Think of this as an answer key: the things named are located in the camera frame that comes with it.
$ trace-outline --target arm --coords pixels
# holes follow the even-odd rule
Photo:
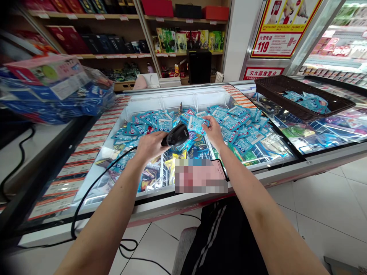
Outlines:
[[[210,121],[209,128],[202,126],[221,155],[269,274],[329,274],[264,186],[226,146],[215,118],[203,118]]]
[[[161,146],[166,135],[156,132],[141,137],[135,156],[79,234],[55,275],[108,275],[133,212],[141,174],[150,160],[169,148]]]

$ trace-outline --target poster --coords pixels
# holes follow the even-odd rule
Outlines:
[[[322,0],[267,0],[251,58],[290,59]]]
[[[268,76],[281,75],[283,71],[284,68],[247,67],[245,71],[244,80],[252,80]]]

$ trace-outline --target wicker basket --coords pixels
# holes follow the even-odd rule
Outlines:
[[[330,94],[318,88],[309,86],[305,83],[289,78],[287,76],[270,76],[255,80],[256,91],[269,100],[283,107],[300,119],[310,122],[321,118],[335,115],[341,111],[354,107],[356,104],[352,101]],[[281,95],[284,91],[294,91],[302,95],[302,92],[321,96],[328,102],[328,108],[331,111],[327,114],[320,114],[311,111]]]

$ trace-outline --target black barcode scanner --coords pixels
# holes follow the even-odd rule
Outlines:
[[[183,144],[190,135],[185,124],[179,124],[173,128],[168,135],[162,140],[162,146],[176,147]]]

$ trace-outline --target black pants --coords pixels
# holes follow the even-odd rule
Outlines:
[[[245,212],[230,197],[203,208],[181,275],[268,274]]]

